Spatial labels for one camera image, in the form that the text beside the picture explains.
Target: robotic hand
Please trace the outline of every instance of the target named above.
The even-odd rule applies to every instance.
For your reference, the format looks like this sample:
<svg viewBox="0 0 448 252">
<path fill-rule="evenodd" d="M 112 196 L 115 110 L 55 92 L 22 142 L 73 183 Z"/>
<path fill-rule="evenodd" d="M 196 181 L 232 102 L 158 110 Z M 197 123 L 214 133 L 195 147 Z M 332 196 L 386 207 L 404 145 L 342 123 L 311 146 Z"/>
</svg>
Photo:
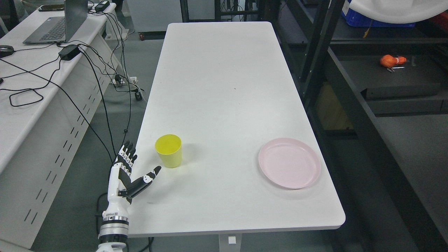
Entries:
<svg viewBox="0 0 448 252">
<path fill-rule="evenodd" d="M 98 239 L 100 245 L 96 252 L 122 252 L 128 238 L 128 211 L 132 198 L 145 190 L 159 173 L 161 166 L 131 182 L 130 175 L 137 155 L 132 143 L 127 141 L 118 152 L 112 165 L 109 188 L 109 206 L 103 212 L 103 223 Z"/>
</svg>

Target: computer mouse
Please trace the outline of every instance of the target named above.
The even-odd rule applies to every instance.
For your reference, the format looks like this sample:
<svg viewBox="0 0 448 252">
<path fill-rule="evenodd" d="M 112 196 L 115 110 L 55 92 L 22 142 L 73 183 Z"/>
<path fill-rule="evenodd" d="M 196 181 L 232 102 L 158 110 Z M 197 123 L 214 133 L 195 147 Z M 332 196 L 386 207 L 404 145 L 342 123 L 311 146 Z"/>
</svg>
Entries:
<svg viewBox="0 0 448 252">
<path fill-rule="evenodd" d="M 9 56 L 14 53 L 14 48 L 10 45 L 0 45 L 0 58 Z"/>
</svg>

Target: charger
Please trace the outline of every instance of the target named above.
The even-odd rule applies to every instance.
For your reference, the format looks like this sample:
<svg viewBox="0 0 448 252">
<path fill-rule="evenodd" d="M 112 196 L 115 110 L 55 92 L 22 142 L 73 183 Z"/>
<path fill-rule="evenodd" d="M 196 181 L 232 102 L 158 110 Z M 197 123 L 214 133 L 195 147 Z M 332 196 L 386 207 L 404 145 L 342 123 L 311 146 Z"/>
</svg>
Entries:
<svg viewBox="0 0 448 252">
<path fill-rule="evenodd" d="M 103 12 L 108 6 L 109 6 L 109 1 L 101 1 L 99 4 L 97 4 L 95 6 L 95 11 L 98 12 Z"/>
<path fill-rule="evenodd" d="M 58 54 L 60 59 L 62 59 L 63 61 L 70 61 L 80 52 L 81 51 L 79 50 L 78 45 L 68 45 L 64 47 Z"/>
</svg>

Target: laptop keyboard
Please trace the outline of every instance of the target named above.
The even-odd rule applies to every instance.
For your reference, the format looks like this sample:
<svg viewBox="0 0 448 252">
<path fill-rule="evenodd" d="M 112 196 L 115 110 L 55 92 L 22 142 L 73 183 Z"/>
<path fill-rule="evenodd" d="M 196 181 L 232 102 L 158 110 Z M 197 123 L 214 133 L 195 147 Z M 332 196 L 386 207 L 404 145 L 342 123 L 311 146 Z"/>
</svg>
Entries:
<svg viewBox="0 0 448 252">
<path fill-rule="evenodd" d="M 40 40 L 54 40 L 61 39 L 65 35 L 65 18 L 59 20 L 59 22 L 49 31 L 47 34 L 42 36 Z"/>
</svg>

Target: power strip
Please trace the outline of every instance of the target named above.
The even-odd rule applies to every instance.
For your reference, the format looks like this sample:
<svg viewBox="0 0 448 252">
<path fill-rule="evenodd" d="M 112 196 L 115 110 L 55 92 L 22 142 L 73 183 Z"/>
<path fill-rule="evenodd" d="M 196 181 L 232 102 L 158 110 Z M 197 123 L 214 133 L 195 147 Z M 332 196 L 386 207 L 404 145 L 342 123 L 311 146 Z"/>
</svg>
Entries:
<svg viewBox="0 0 448 252">
<path fill-rule="evenodd" d="M 132 84 L 137 84 L 138 83 L 138 79 L 137 77 L 133 76 L 133 77 L 129 77 L 129 82 Z M 123 85 L 125 85 L 127 82 L 124 78 L 121 78 L 119 82 L 117 82 L 115 79 L 112 80 L 112 84 L 116 87 L 121 87 Z"/>
</svg>

